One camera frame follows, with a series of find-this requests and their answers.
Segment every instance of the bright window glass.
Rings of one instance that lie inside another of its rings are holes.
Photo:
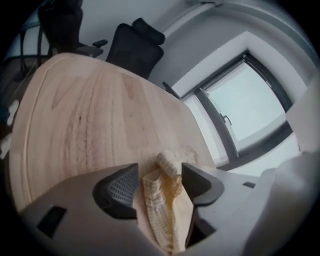
[[[285,121],[285,111],[269,85],[243,63],[206,90],[225,120],[238,151],[270,135]]]
[[[205,143],[209,149],[213,162],[220,166],[228,162],[228,156],[223,146],[221,138],[216,130],[216,127],[212,123],[206,110],[198,100],[196,96],[191,96],[184,103],[191,110],[199,128]]]

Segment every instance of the desk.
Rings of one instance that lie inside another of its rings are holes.
[[[107,62],[55,55],[34,74],[16,114],[9,162],[15,206],[21,211],[62,180],[108,167],[138,163],[141,178],[158,153],[182,146],[214,167],[180,100]]]

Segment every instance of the rectangular slot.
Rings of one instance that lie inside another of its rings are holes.
[[[36,227],[52,239],[66,211],[65,208],[52,206]]]
[[[247,181],[247,182],[243,183],[242,185],[244,185],[244,186],[246,186],[246,187],[249,187],[249,188],[253,189],[253,188],[255,187],[255,185],[256,185],[256,184],[254,184],[254,183],[251,183],[251,182]]]

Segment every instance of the chair armrest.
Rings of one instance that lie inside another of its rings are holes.
[[[101,55],[104,52],[104,50],[97,48],[97,47],[92,47],[92,46],[81,46],[77,49],[75,49],[74,53],[75,54],[80,54],[80,55],[85,55],[85,56],[89,56],[92,58],[98,57],[99,55]]]
[[[103,40],[94,42],[92,45],[97,48],[100,48],[101,46],[105,46],[107,43],[108,43],[108,41],[103,39]]]

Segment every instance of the chair backrest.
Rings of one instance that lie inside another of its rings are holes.
[[[115,31],[106,61],[147,79],[163,55],[160,46],[122,23]]]
[[[78,4],[55,0],[39,7],[38,17],[49,44],[59,52],[72,52],[79,46],[83,11]]]

